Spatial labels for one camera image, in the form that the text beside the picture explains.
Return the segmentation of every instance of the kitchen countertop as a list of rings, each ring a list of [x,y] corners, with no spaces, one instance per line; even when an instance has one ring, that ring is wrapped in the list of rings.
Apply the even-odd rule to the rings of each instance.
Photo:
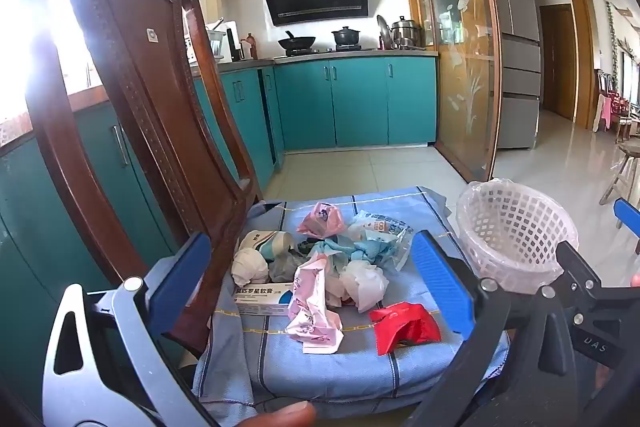
[[[241,60],[240,62],[219,62],[218,72],[220,74],[231,73],[232,71],[248,70],[253,68],[268,68],[278,64],[292,64],[294,62],[308,62],[310,60],[332,60],[334,58],[357,58],[357,57],[437,57],[437,52],[424,50],[361,50],[356,52],[325,52],[310,55],[299,55],[298,57],[276,57],[263,58],[260,60]],[[191,67],[193,76],[200,76],[197,66]]]

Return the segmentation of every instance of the black pot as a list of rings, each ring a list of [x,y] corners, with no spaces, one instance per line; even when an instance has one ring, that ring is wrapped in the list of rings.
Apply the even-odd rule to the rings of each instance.
[[[351,30],[348,26],[343,26],[339,32],[332,32],[332,34],[334,34],[335,43],[342,46],[353,46],[360,40],[360,32]]]
[[[294,37],[289,31],[287,31],[287,35],[289,36],[289,39],[282,39],[278,41],[278,44],[286,51],[308,50],[316,41],[315,37]]]

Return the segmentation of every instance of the human hand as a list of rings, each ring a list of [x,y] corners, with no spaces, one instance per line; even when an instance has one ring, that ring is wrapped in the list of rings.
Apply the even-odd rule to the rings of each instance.
[[[310,427],[316,421],[316,409],[309,402],[298,402],[279,411],[259,414],[241,421],[237,427]]]

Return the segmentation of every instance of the black frying pan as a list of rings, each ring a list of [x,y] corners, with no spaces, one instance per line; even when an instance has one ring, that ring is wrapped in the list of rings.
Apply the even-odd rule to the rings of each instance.
[[[287,35],[290,37],[289,39],[278,41],[278,44],[286,51],[308,50],[316,41],[315,37],[294,37],[290,31],[287,31]]]

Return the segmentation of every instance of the fingernail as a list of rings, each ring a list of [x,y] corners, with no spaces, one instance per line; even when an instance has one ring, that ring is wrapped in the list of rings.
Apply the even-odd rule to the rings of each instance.
[[[297,402],[291,405],[287,405],[280,410],[277,410],[274,414],[277,416],[286,416],[287,414],[292,414],[295,412],[302,411],[306,406],[309,405],[309,402]]]

